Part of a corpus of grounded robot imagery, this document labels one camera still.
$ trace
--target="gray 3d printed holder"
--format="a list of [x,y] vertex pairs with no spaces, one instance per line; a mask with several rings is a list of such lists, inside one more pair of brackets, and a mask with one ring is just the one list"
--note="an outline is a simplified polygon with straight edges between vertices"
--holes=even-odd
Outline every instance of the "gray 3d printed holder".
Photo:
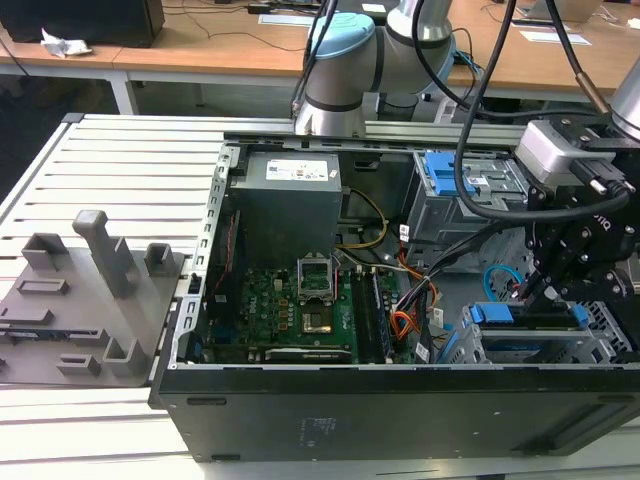
[[184,255],[167,244],[129,250],[107,215],[83,210],[73,229],[89,249],[36,233],[27,267],[0,303],[0,383],[143,385]]

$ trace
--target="blue cable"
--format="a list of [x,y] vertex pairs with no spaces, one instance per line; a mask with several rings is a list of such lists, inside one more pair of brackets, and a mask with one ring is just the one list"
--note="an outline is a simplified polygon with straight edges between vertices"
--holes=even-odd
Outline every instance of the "blue cable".
[[487,295],[487,298],[492,302],[497,302],[495,293],[491,290],[491,274],[496,270],[502,270],[503,272],[510,273],[511,276],[518,283],[524,282],[522,279],[522,275],[520,275],[515,269],[507,266],[507,265],[492,265],[487,268],[482,277],[482,286],[484,287],[484,293]]

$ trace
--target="red wire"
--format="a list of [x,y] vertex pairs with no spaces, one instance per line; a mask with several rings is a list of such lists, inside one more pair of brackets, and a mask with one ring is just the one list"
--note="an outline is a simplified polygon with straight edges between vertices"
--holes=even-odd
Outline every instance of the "red wire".
[[224,264],[224,272],[222,272],[222,275],[220,275],[220,278],[216,282],[216,286],[213,287],[211,295],[213,295],[218,290],[218,287],[229,273],[229,268],[231,267],[231,235],[233,234],[234,219],[235,215],[231,217],[231,221],[229,222],[229,233],[227,234],[227,261]]

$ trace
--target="desk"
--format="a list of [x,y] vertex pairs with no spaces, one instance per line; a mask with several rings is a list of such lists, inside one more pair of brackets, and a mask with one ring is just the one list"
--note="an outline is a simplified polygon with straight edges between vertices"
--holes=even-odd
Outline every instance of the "desk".
[[[196,5],[187,0],[187,5]],[[167,6],[181,6],[181,0],[165,0]],[[610,5],[621,25],[640,8]],[[488,0],[454,0],[450,20],[454,27],[470,30],[474,55],[486,65],[499,29],[504,6]],[[175,15],[171,9],[164,29],[150,49],[96,47],[95,54],[74,59],[49,56],[39,45],[10,44],[18,60],[33,75],[100,78],[111,82],[121,113],[137,113],[132,80],[222,83],[235,85],[293,86],[300,74],[302,51],[284,51],[247,35],[210,34],[248,32],[274,45],[302,49],[307,30],[302,27],[258,24],[258,17],[244,11],[235,13]],[[487,95],[503,98],[586,101],[558,44],[527,41],[512,28]],[[590,47],[577,46],[576,53],[586,71],[605,95],[620,85],[640,54],[640,31],[614,26],[599,17],[577,26],[576,32],[589,40]],[[462,32],[456,34],[460,48],[467,49]],[[5,52],[0,52],[0,73],[21,74]],[[471,81],[466,68],[456,66],[449,77],[454,90],[462,92]]]
[[[239,129],[290,132],[292,126],[284,119],[112,115],[62,123],[0,205],[0,298],[26,263],[20,249],[32,232],[57,232],[65,245],[82,246],[71,229],[82,208],[104,209],[110,234],[128,235],[132,249],[162,241],[192,255],[223,132]],[[486,145],[515,145],[523,131],[476,125],[471,137]],[[367,132],[455,142],[460,126],[369,122]],[[187,286],[181,281],[178,291]],[[507,473],[508,480],[622,480],[640,475],[640,419],[570,457],[196,464],[168,414],[147,407],[148,396],[146,388],[0,385],[0,478],[471,480]]]

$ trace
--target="table leg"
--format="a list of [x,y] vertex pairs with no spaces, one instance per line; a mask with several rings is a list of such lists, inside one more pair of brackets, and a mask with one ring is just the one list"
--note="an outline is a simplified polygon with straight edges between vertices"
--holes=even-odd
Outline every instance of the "table leg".
[[191,85],[193,90],[193,103],[196,107],[204,107],[204,88],[201,83],[194,83]]
[[111,82],[113,96],[116,98],[120,114],[137,115],[138,105],[136,103],[136,96],[133,93],[131,82],[124,72],[114,72],[114,75],[109,81]]

